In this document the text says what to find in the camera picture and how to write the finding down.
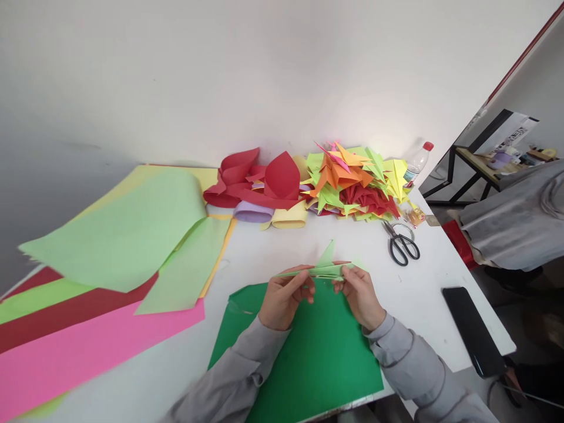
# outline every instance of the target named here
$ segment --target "hand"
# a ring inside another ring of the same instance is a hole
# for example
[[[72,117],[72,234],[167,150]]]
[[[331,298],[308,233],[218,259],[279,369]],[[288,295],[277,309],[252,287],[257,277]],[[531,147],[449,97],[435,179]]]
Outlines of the hand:
[[[268,281],[263,305],[258,312],[258,319],[264,326],[278,331],[288,330],[301,301],[307,298],[308,303],[313,304],[315,282],[307,269],[314,267],[305,264],[292,267],[281,273],[301,272],[294,277],[275,276]]]
[[[333,264],[346,264],[349,261],[334,261]],[[343,282],[333,281],[336,294],[343,292],[351,307],[352,314],[357,321],[369,331],[376,330],[386,318],[386,311],[382,308],[370,273],[359,267],[348,268],[343,266]]]

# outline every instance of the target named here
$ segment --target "black phone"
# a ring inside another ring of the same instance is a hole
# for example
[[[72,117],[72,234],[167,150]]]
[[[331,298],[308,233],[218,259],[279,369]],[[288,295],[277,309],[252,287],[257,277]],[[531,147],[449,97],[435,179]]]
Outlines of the black phone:
[[[476,372],[482,378],[505,373],[507,369],[503,357],[466,288],[443,288],[442,296],[447,301]]]

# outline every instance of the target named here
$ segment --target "plastic bottle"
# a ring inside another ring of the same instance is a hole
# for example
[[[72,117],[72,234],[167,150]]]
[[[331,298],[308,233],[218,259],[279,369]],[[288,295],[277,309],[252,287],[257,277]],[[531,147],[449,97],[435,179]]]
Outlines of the plastic bottle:
[[[430,142],[423,144],[423,148],[417,150],[413,154],[409,155],[405,161],[407,162],[407,170],[405,171],[404,179],[407,183],[404,185],[406,188],[410,188],[413,185],[414,179],[421,173],[423,167],[429,159],[429,152],[433,149],[434,145]]]

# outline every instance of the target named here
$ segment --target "gray cloth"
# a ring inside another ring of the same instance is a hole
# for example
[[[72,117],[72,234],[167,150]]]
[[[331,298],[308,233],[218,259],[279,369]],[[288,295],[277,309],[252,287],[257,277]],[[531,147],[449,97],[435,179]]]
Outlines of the gray cloth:
[[[256,318],[160,423],[244,422],[289,333],[265,328]],[[362,333],[389,384],[420,407],[417,422],[498,422],[425,340],[391,315],[375,331]]]
[[[502,191],[460,213],[462,229],[487,260],[532,270],[564,256],[564,160],[504,177]]]

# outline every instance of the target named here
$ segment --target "metal frame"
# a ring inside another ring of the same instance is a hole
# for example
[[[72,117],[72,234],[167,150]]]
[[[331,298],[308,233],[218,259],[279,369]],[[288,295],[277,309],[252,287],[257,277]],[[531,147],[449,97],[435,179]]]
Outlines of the metal frame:
[[[464,163],[470,166],[474,171],[476,171],[475,175],[472,176],[468,182],[466,182],[462,188],[460,188],[456,194],[454,194],[450,200],[448,201],[437,201],[437,200],[430,200],[427,201],[427,204],[430,206],[467,206],[469,204],[474,204],[477,202],[460,202],[457,201],[462,195],[470,189],[472,185],[474,185],[480,178],[486,181],[486,188],[484,188],[484,192],[482,193],[482,197],[480,201],[485,200],[488,197],[489,190],[493,187],[497,191],[499,191],[499,184],[492,182],[492,180],[486,176],[479,167],[476,167],[472,162],[470,162],[466,157],[459,154],[456,149],[463,148],[468,149],[467,147],[452,145],[448,152],[448,174],[446,176],[446,181],[437,185],[431,190],[428,190],[426,193],[423,194],[423,198],[427,198],[430,195],[442,190],[444,187],[449,186],[452,183],[452,178],[454,177],[454,161],[456,156],[460,157]]]

